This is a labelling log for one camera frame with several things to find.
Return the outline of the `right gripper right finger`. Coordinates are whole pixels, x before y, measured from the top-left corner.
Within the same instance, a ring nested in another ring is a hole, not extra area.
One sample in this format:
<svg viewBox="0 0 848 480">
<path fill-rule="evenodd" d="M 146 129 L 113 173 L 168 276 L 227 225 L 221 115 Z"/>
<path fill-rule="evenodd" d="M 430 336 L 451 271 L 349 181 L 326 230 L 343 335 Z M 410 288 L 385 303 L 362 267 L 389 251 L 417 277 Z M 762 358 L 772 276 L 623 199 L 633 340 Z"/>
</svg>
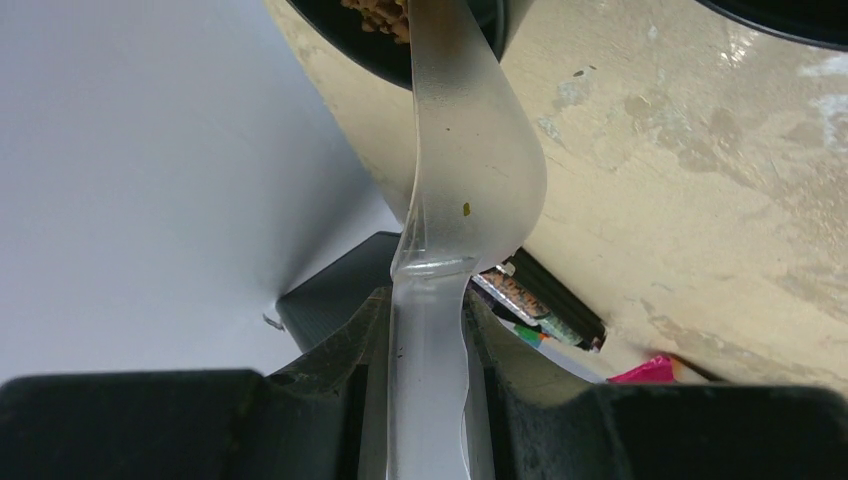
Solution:
<svg viewBox="0 0 848 480">
<path fill-rule="evenodd" d="M 802 386 L 593 384 L 463 303 L 475 479 L 843 479 L 847 404 Z"/>
</svg>

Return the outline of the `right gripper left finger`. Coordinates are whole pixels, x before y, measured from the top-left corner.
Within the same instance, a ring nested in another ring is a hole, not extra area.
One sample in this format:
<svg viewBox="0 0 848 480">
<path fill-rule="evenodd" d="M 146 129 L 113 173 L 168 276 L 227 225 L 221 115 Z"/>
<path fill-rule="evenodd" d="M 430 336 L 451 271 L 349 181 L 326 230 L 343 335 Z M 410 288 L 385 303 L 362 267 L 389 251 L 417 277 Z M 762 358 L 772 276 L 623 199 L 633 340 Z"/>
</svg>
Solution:
<svg viewBox="0 0 848 480">
<path fill-rule="evenodd" d="M 5 479 L 382 479 L 390 289 L 270 375 L 18 377 L 1 388 Z"/>
</svg>

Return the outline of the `clear plastic scoop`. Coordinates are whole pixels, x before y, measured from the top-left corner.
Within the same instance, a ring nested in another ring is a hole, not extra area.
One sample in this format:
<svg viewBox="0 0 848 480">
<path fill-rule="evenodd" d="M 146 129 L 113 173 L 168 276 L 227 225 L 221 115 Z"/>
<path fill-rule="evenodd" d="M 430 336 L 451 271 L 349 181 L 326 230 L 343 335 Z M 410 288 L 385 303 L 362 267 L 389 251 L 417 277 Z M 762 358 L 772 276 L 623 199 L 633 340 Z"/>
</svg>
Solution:
<svg viewBox="0 0 848 480">
<path fill-rule="evenodd" d="M 463 300 L 511 256 L 546 195 L 540 142 L 464 1 L 408 11 L 417 160 L 392 263 L 391 479 L 465 479 Z"/>
</svg>

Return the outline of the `pink blue pet food bag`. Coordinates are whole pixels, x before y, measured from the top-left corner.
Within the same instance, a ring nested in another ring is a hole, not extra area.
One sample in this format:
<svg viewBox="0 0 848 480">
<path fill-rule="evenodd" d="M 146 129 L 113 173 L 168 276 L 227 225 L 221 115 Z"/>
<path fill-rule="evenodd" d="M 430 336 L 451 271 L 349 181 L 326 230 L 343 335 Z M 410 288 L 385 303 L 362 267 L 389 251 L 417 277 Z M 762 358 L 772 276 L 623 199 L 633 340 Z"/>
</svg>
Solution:
<svg viewBox="0 0 848 480">
<path fill-rule="evenodd" d="M 674 364 L 666 355 L 658 355 L 639 366 L 607 379 L 616 384 L 664 384 L 676 381 Z"/>
</svg>

